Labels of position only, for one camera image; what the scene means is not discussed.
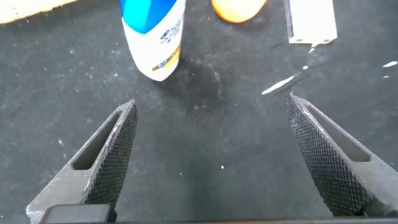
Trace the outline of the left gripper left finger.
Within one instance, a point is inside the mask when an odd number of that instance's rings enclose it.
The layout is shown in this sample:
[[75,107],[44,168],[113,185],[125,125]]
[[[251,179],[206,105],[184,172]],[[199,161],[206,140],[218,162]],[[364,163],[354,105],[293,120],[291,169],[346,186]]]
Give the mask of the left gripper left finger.
[[117,107],[28,204],[32,223],[113,223],[137,127],[133,100]]

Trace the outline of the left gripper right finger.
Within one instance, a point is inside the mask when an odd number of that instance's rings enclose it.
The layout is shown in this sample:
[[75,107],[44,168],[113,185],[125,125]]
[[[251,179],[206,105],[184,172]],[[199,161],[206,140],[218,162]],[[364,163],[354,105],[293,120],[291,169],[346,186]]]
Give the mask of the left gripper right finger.
[[290,94],[285,115],[312,180],[334,216],[397,216],[397,171],[322,113]]

